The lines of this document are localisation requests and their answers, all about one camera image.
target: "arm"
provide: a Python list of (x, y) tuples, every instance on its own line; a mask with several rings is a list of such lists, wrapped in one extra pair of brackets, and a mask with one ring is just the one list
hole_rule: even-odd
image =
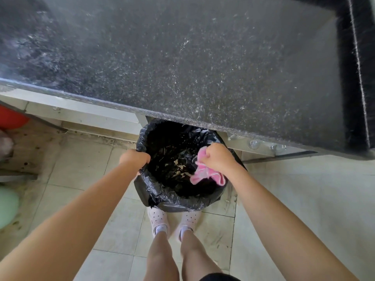
[(73, 280), (138, 170), (150, 156), (128, 150), (120, 164), (45, 220), (0, 262), (0, 280)]
[(232, 182), (268, 254), (286, 280), (357, 280), (283, 203), (215, 143), (202, 161)]

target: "hand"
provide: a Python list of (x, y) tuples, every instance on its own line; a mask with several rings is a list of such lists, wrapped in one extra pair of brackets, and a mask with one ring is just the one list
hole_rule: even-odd
[(240, 166), (234, 159), (232, 153), (220, 143), (213, 143), (206, 149), (206, 157), (201, 161), (217, 172), (227, 176), (232, 167)]
[(130, 163), (135, 166), (137, 170), (141, 169), (146, 163), (150, 162), (150, 155), (143, 152), (137, 152), (134, 149), (129, 149), (124, 152), (120, 157), (120, 164), (124, 162)]

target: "red bucket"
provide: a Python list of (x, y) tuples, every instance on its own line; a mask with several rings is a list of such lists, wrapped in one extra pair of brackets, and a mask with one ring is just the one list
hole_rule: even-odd
[(30, 118), (0, 105), (0, 129), (15, 129), (25, 125)]

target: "right hand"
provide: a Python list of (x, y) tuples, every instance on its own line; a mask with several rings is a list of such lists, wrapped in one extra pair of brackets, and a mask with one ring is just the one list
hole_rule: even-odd
[(213, 143), (206, 149), (206, 157), (201, 159), (202, 163), (217, 172), (227, 176), (232, 167), (240, 166), (234, 159), (232, 153), (220, 143)]

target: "black shorts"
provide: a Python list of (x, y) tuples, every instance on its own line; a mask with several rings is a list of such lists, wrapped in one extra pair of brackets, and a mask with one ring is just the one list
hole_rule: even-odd
[(203, 277), (200, 281), (240, 281), (236, 277), (225, 273), (211, 273)]

